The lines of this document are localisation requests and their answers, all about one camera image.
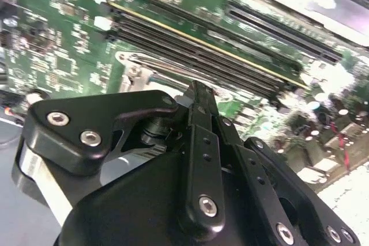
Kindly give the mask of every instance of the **green circuit board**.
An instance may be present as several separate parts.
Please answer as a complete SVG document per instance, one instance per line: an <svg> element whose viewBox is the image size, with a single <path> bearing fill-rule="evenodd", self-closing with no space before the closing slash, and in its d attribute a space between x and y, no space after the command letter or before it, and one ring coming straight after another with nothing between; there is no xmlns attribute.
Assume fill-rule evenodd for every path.
<svg viewBox="0 0 369 246"><path fill-rule="evenodd" d="M105 16L101 11L102 0L7 1L20 8L18 26L14 31L14 47L6 51L5 57L11 91L26 94L33 88L39 88L51 97L58 98L120 91L125 64L117 58L117 53L140 53L141 50L124 41L110 43L97 36L101 29L94 25L94 20L96 17ZM302 72L305 73L309 73L317 63L325 65L319 59L293 46L230 18L226 13L228 0L157 1L177 7L219 28L241 34L255 46L264 48L268 55L232 44L219 34L210 34L207 28L184 16L163 9L158 11L150 0L116 0L111 3L240 57L242 62L256 65L264 74L292 82L301 88L307 89L306 84L296 74L292 65L301 66ZM363 65L369 58L367 51L336 39L324 29L317 28L294 14L283 12L265 0L233 1L329 46L342 55L338 62L352 74L359 71L363 75L362 72L366 72ZM41 42L25 41L25 32L29 32L38 21L47 24L47 38L43 38L44 41ZM362 82L356 84L356 90L363 98L369 90L367 79L365 75ZM288 116L273 112L268 105L262 104L263 99L256 94L234 87L227 88L227 93L227 100L219 101L219 109L222 114L235 120L243 136L257 130L266 117L270 119L270 124L265 131L274 134ZM251 120L243 114L245 104L256 107L257 115ZM19 109L26 108L27 106L23 105Z"/></svg>

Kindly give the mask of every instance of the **metal surface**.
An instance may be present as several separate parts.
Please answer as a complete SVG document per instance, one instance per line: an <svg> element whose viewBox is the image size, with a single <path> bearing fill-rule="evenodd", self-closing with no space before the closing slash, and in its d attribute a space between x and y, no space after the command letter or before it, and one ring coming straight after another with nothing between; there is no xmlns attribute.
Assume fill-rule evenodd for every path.
<svg viewBox="0 0 369 246"><path fill-rule="evenodd" d="M341 237L340 235L336 232L335 229L333 229L331 226L327 227L327 231L330 235L330 237L337 243L341 243Z"/></svg>
<svg viewBox="0 0 369 246"><path fill-rule="evenodd" d="M60 225L63 225L66 217L72 210L72 205L44 160L32 152L27 146L24 146L20 168L28 177L36 182L55 218Z"/></svg>
<svg viewBox="0 0 369 246"><path fill-rule="evenodd" d="M81 142L95 147L101 143L101 136L94 131L84 131L80 136Z"/></svg>
<svg viewBox="0 0 369 246"><path fill-rule="evenodd" d="M227 125L227 126L230 126L232 123L229 121L229 119L228 118L224 118L223 119L223 122L224 122L224 124L225 125Z"/></svg>
<svg viewBox="0 0 369 246"><path fill-rule="evenodd" d="M69 123L69 117L62 112L50 112L47 121L54 126L65 126Z"/></svg>
<svg viewBox="0 0 369 246"><path fill-rule="evenodd" d="M341 232L348 241L350 241L351 243L355 242L351 234L347 232L345 229L341 229Z"/></svg>
<svg viewBox="0 0 369 246"><path fill-rule="evenodd" d="M3 23L11 28L15 28L18 26L18 22L14 17L8 17L3 19Z"/></svg>
<svg viewBox="0 0 369 246"><path fill-rule="evenodd" d="M198 204L206 216L214 217L217 215L217 205L209 197L200 197Z"/></svg>
<svg viewBox="0 0 369 246"><path fill-rule="evenodd" d="M173 104L172 100L169 97L163 97L163 101L164 101L164 103L166 103L168 105Z"/></svg>
<svg viewBox="0 0 369 246"><path fill-rule="evenodd" d="M291 231L282 223L277 224L277 230L279 235L282 237L283 241L286 242L288 245L293 245L293 235Z"/></svg>
<svg viewBox="0 0 369 246"><path fill-rule="evenodd" d="M260 148L260 149L263 149L264 148L264 145L261 141L256 141L256 145Z"/></svg>

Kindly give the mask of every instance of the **cable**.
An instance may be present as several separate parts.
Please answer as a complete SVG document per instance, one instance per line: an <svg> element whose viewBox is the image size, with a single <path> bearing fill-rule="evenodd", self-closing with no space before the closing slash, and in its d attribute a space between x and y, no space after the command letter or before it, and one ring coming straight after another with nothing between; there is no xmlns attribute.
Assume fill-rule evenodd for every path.
<svg viewBox="0 0 369 246"><path fill-rule="evenodd" d="M344 150L344 156L345 156L345 158L344 158L344 164L345 164L345 167L346 167L346 169L347 169L347 171L348 172L350 172L350 157L349 157L349 155L348 155L348 152L347 152L347 150L345 149L345 142L344 142L344 139L343 139L343 137L342 137L342 134L341 133L339 133L338 131L337 131L337 127L336 127L336 125L334 124L334 122L331 122L331 124L330 124L330 128L332 129L332 131L336 134L336 135L338 135L338 141L339 141L339 146L340 146L340 149L343 149Z"/></svg>

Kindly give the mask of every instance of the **black mechanism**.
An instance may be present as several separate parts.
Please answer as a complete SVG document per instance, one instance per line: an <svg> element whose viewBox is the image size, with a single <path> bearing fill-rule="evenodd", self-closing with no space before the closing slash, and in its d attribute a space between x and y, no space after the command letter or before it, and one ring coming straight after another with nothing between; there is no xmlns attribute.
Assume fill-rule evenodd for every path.
<svg viewBox="0 0 369 246"><path fill-rule="evenodd" d="M150 91L31 106L13 179L63 218L55 246L360 245L266 143L241 141L211 88L194 81L176 99L187 105ZM96 181L104 162L153 151L128 174ZM41 173L27 166L36 160Z"/></svg>

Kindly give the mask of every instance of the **motherboard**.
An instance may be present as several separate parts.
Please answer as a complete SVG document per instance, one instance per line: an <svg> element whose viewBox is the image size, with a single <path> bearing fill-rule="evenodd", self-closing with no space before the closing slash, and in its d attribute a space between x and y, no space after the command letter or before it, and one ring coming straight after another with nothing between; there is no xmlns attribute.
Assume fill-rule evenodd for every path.
<svg viewBox="0 0 369 246"><path fill-rule="evenodd" d="M364 163L369 0L0 0L0 105L214 90L319 191Z"/></svg>

